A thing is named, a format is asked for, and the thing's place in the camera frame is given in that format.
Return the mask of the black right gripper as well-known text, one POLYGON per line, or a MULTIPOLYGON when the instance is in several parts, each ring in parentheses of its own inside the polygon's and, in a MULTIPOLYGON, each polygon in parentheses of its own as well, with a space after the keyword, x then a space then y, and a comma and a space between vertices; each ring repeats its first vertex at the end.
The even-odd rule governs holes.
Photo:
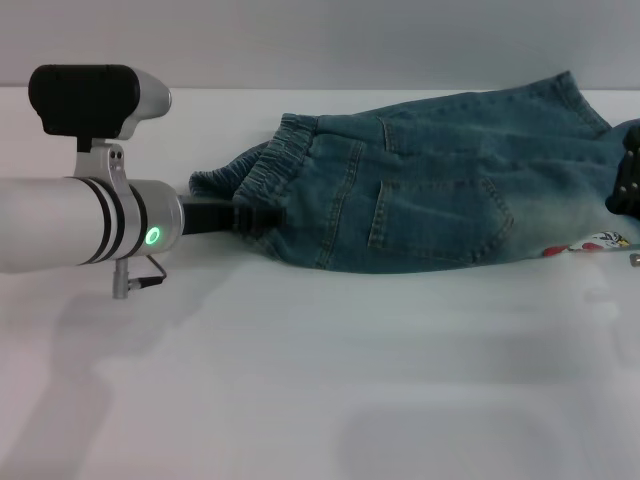
POLYGON ((625 153, 618 167, 617 188, 605 201, 609 212, 640 219, 639 133, 627 132, 623 139, 625 153))

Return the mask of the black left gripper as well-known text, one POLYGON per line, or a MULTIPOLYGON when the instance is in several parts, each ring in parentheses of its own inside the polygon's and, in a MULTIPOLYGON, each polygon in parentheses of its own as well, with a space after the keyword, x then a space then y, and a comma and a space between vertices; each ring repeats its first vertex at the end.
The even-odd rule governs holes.
POLYGON ((223 231, 260 233, 286 222, 283 208, 234 207, 231 203, 213 199, 182 198, 184 215, 182 235, 197 235, 223 231))

